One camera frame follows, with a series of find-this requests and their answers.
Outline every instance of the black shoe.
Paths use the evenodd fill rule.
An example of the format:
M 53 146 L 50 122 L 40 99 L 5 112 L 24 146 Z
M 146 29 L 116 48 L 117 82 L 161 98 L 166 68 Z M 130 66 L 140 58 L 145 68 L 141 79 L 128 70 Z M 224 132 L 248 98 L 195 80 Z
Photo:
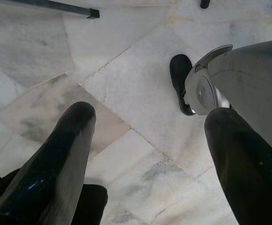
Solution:
M 193 113 L 191 107 L 184 102 L 184 95 L 186 93 L 184 81 L 186 80 L 186 77 L 191 69 L 191 61 L 185 55 L 176 55 L 170 61 L 170 76 L 173 87 L 177 93 L 179 107 L 187 116 L 192 116 L 195 114 Z

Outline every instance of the marble floor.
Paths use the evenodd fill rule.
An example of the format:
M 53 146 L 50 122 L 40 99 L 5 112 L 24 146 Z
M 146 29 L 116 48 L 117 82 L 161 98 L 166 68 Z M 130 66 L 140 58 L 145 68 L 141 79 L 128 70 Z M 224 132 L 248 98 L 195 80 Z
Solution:
M 272 40 L 272 0 L 61 2 L 100 7 L 101 18 L 0 3 L 0 176 L 87 101 L 97 122 L 85 183 L 108 189 L 102 225 L 236 225 L 205 117 L 179 111 L 169 61 Z

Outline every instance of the black object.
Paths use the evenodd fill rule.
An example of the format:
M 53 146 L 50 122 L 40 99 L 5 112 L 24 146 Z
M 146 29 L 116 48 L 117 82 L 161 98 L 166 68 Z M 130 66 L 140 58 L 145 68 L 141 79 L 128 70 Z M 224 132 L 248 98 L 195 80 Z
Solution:
M 0 197 L 0 224 L 71 224 L 95 121 L 94 108 L 85 102 L 73 104 L 62 115 L 40 149 L 13 179 L 7 178 L 12 181 Z
M 88 16 L 87 18 L 99 18 L 99 11 L 92 8 L 82 8 L 49 0 L 3 0 L 2 3 L 10 3 L 39 9 L 53 10 L 74 15 Z
M 184 82 L 188 73 L 192 69 L 190 59 L 183 55 L 176 55 L 170 61 L 170 76 L 172 85 L 177 93 L 179 107 L 181 111 L 187 116 L 192 116 L 193 113 L 191 107 L 184 102 L 184 95 L 186 94 Z
M 272 225 L 272 148 L 227 108 L 205 121 L 207 143 L 225 196 L 240 225 Z
M 200 7 L 203 9 L 206 9 L 209 7 L 211 0 L 201 0 Z
M 0 178 L 0 196 L 5 192 L 19 169 Z M 71 225 L 99 225 L 107 203 L 107 190 L 99 185 L 84 184 Z

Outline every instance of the tile grout line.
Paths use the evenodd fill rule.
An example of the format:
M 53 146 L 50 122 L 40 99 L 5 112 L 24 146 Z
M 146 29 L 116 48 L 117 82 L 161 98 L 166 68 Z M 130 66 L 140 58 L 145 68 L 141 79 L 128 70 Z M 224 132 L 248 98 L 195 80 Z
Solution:
M 11 104 L 13 104 L 17 99 L 21 98 L 23 95 L 25 95 L 26 93 L 28 93 L 31 89 L 33 89 L 33 88 L 35 88 L 35 87 L 37 87 L 37 86 L 40 86 L 40 85 L 42 85 L 42 84 L 44 84 L 44 83 L 46 83 L 46 82 L 49 82 L 50 80 L 53 80 L 53 79 L 55 79 L 55 78 L 57 78 L 57 77 L 59 77 L 59 76 L 67 75 L 67 76 L 69 77 L 68 73 L 70 73 L 70 72 L 71 72 L 71 71 L 64 72 L 64 73 L 62 73 L 61 75 L 54 76 L 54 77 L 52 77 L 52 78 L 50 78 L 50 79 L 48 79 L 48 80 L 46 80 L 46 81 L 42 81 L 42 82 L 40 82 L 40 83 L 38 83 L 38 84 L 36 84 L 36 85 L 34 85 L 34 86 L 32 86 L 32 87 L 26 88 L 26 90 L 24 90 L 24 91 L 23 91 L 16 99 L 12 100 L 12 101 L 11 101 L 10 103 L 8 103 L 6 106 L 2 107 L 2 108 L 0 109 L 0 112 L 3 111 L 3 110 L 5 110 L 5 109 L 6 109 L 8 106 L 10 106 Z
M 129 171 L 131 171 L 131 170 L 133 170 L 135 167 L 137 167 L 138 166 L 138 164 L 134 164 L 134 165 L 132 165 L 131 167 L 129 167 L 127 170 L 125 170 L 123 173 L 121 173 L 121 174 L 119 174 L 114 180 L 112 180 L 109 184 L 108 184 L 108 186 L 109 187 L 111 187 L 117 180 L 119 180 L 119 179 L 121 179 L 123 176 L 125 176 Z
M 200 175 L 197 176 L 197 178 L 199 178 L 200 176 L 202 176 L 203 174 L 205 174 L 206 172 L 208 172 L 210 169 L 212 169 L 213 166 L 208 166 Z
M 119 56 L 121 56 L 123 53 L 125 53 L 127 50 L 129 50 L 131 47 L 133 47 L 136 43 L 138 43 L 141 39 L 145 38 L 146 36 L 148 36 L 150 33 L 152 33 L 155 29 L 157 29 L 160 25 L 162 25 L 163 22 L 166 21 L 166 18 L 167 18 L 167 15 L 170 11 L 172 6 L 166 6 L 166 8 L 169 8 L 168 9 L 168 12 L 165 16 L 164 19 L 161 19 L 159 23 L 157 23 L 154 27 L 152 27 L 148 32 L 146 32 L 145 34 L 143 34 L 141 37 L 139 37 L 137 40 L 135 40 L 128 48 L 126 48 L 125 50 L 123 50 L 120 54 L 118 54 L 117 56 L 115 56 L 113 59 L 111 59 L 109 62 L 107 62 L 104 66 L 102 66 L 101 68 L 99 68 L 96 72 L 94 72 L 92 75 L 90 75 L 89 77 L 87 77 L 83 82 L 82 84 L 84 84 L 84 82 L 95 76 L 100 70 L 106 68 L 111 62 L 113 62 L 115 59 L 117 59 Z
M 64 23 L 64 13 L 61 14 L 61 20 L 62 20 L 62 27 L 64 29 L 65 36 L 66 36 L 67 48 L 69 50 L 70 59 L 71 59 L 72 64 L 74 66 L 71 70 L 69 70 L 69 71 L 67 71 L 65 73 L 71 73 L 71 72 L 76 70 L 76 64 L 75 64 L 74 56 L 73 56 L 73 53 L 72 53 L 72 47 L 71 47 L 70 42 L 69 42 L 68 32 L 67 32 L 67 29 L 66 29 L 66 26 L 65 26 L 65 23 Z
M 4 150 L 4 148 L 6 147 L 6 145 L 9 144 L 9 142 L 12 140 L 13 135 L 18 136 L 20 139 L 22 139 L 26 145 L 32 147 L 35 152 L 37 151 L 37 149 L 30 144 L 30 142 L 28 140 L 26 140 L 24 137 L 22 137 L 19 133 L 17 133 L 16 130 L 14 130 L 12 127 L 10 127 L 8 124 L 6 124 L 4 121 L 0 120 L 0 123 L 8 130 L 9 134 L 8 134 L 8 140 L 6 141 L 6 143 L 4 143 L 4 145 L 0 148 L 0 154 L 2 153 L 2 151 Z
M 188 174 L 187 171 L 185 171 L 179 164 L 177 164 L 173 159 L 171 159 L 170 157 L 168 157 L 165 153 L 162 152 L 162 150 L 160 148 L 158 148 L 157 146 L 155 146 L 154 144 L 152 144 L 144 135 L 142 135 L 140 132 L 138 132 L 136 129 L 132 128 L 137 134 L 139 134 L 140 136 L 142 136 L 149 144 L 151 144 L 154 149 L 163 154 L 165 157 L 167 157 L 168 159 L 170 159 L 174 165 L 176 165 L 178 168 L 180 168 L 185 174 L 187 174 L 191 179 L 195 180 L 196 182 L 198 182 L 199 184 L 201 184 L 203 187 L 205 187 L 210 193 L 212 193 L 213 195 L 215 196 L 218 196 L 215 192 L 213 192 L 212 190 L 210 190 L 205 184 L 201 183 L 199 180 L 198 180 L 198 177 L 201 176 L 202 174 L 204 174 L 205 172 L 207 172 L 209 169 L 212 168 L 212 166 L 209 166 L 206 168 L 205 171 L 202 172 L 202 174 L 200 174 L 199 176 L 197 177 L 193 177 L 192 175 Z
M 124 134 L 120 135 L 119 137 L 117 137 L 112 143 L 110 143 L 108 146 L 106 146 L 103 150 L 101 150 L 99 153 L 97 153 L 94 157 L 92 157 L 92 159 L 90 159 L 89 161 L 87 161 L 87 163 L 90 163 L 97 155 L 99 155 L 101 152 L 103 152 L 104 150 L 106 150 L 107 148 L 109 148 L 114 142 L 119 141 L 124 135 L 126 135 L 129 131 L 132 130 L 131 126 L 129 124 L 127 124 L 129 126 L 129 130 L 126 131 Z

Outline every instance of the shiny black surface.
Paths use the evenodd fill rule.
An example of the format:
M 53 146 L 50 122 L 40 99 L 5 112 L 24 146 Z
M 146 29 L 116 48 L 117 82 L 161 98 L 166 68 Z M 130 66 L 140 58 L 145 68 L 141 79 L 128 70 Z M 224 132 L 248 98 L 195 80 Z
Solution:
M 0 224 L 69 225 L 83 186 L 95 110 L 73 104 L 0 198 Z

